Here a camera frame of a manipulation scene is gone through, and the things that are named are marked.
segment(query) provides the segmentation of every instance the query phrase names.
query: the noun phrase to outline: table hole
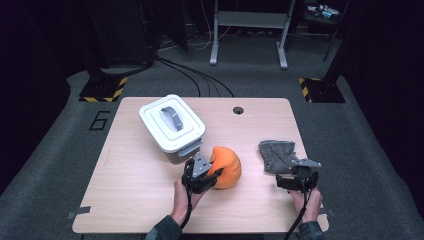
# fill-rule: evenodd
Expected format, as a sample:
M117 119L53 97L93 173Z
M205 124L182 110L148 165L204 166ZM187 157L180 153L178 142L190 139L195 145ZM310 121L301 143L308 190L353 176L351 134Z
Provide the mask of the table hole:
M240 115L240 114L242 114L244 112L244 109L242 107L235 107L235 108L233 108L233 112L235 114Z

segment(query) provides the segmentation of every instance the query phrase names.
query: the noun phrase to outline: wooden table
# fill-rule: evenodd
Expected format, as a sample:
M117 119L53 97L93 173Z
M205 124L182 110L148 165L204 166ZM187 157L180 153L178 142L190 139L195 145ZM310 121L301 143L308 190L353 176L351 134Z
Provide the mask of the wooden table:
M146 233L173 206L173 182L184 163L173 165L139 116L139 109L159 98L122 99L81 207L76 233ZM214 146L233 149L242 162L242 177L232 188L211 189L192 213L185 233L287 232L297 214L291 196L264 172L258 144L263 140L296 143L302 139L290 106L281 98L183 98L206 125L200 153L209 159ZM243 108L242 114L234 113ZM320 215L323 231L329 227Z

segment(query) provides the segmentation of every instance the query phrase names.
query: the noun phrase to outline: human arm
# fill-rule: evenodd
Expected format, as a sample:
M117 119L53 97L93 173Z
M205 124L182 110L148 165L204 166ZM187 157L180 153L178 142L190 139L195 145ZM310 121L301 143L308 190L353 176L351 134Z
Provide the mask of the human arm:
M299 191L289 190L294 202L294 207L297 213L300 213L304 205L304 194ZM306 205L306 211L302 216L302 220L299 225L300 238L302 240L322 240L325 239L322 234L321 227L319 226L317 219L319 215L319 209L321 208L322 195L318 188L312 189L309 193L309 200Z
M196 208L200 199L206 193L192 194L191 204L193 210ZM149 233L146 240L174 240L178 239L182 234L181 224L184 222L188 207L188 199L186 188L182 184L181 179L174 182L174 207L170 215L164 217L157 223Z

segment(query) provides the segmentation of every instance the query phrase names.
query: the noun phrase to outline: human hand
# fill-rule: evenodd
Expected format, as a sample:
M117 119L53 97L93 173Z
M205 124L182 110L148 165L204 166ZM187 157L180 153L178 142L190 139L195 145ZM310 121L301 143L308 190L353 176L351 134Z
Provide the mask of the human hand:
M300 213L300 210L303 208L304 204L304 194L300 191L289 190L290 195L293 198L294 207L296 212ZM312 189L306 195L309 196L308 204L306 205L305 214L302 217L301 223L317 221L319 215L319 209L321 208L322 195L318 188Z
M192 210L194 210L199 203L200 199L207 191L200 194L193 193L191 195ZM172 209L171 217L181 226L183 224L188 208L188 199L186 188L181 179L174 182L174 208Z

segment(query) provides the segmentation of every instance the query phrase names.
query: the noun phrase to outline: sleeve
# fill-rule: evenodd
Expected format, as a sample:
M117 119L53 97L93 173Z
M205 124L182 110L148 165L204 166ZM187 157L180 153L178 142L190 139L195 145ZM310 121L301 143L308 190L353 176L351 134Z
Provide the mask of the sleeve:
M300 239L302 240L324 240L325 236L322 233L319 223L305 222L299 225Z
M182 234L180 226L175 220L167 215L157 223L150 232L147 233L145 240L177 240Z

